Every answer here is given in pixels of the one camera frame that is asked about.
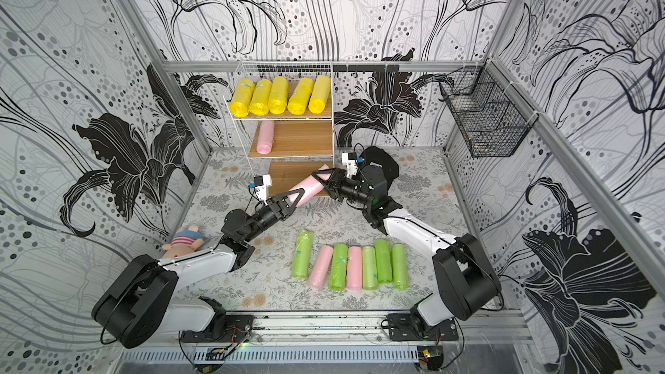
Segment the yellow trash bag roll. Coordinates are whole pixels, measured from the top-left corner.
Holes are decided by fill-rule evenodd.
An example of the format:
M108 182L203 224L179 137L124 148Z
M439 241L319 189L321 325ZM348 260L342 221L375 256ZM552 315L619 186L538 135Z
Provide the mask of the yellow trash bag roll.
M249 114L249 105L256 84L249 79L240 79L236 91L230 102L230 112L237 118L247 117Z
M249 103L249 112L256 116L265 116L268 114L268 100L273 84L270 80L263 79L258 81L256 88Z
M289 81L283 76L275 77L268 97L269 112L274 115L283 114L287 110L287 98L289 98Z
M289 98L287 110L292 115L301 116L305 114L308 108L308 102L313 91L314 81L310 78L302 78L294 89L294 93Z
M308 103L312 114L322 114L331 95L332 81L326 75L319 75L314 81L313 91Z

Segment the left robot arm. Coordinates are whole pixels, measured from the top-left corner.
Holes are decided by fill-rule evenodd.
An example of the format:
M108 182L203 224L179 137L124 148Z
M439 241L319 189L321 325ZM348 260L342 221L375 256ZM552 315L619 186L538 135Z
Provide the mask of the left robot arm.
M196 342L222 339L228 329L220 302L206 296L177 301L174 295L201 280L242 268L256 250L251 242L291 217L304 196L304 189L298 188L270 197L253 215L242 209L230 211L223 235L211 249L180 258L134 258L94 305L92 318L126 349L173 334Z

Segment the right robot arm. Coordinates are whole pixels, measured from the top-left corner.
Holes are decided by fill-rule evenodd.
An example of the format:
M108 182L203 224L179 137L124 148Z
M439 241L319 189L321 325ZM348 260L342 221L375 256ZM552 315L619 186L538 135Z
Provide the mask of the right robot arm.
M432 265L436 289L411 309L415 325L431 328L452 318L467 320L502 292L495 270L476 237L437 230L396 202L389 190L398 176L398 164L369 160L353 175L340 168L313 173L330 198L361 204L372 228L415 249Z

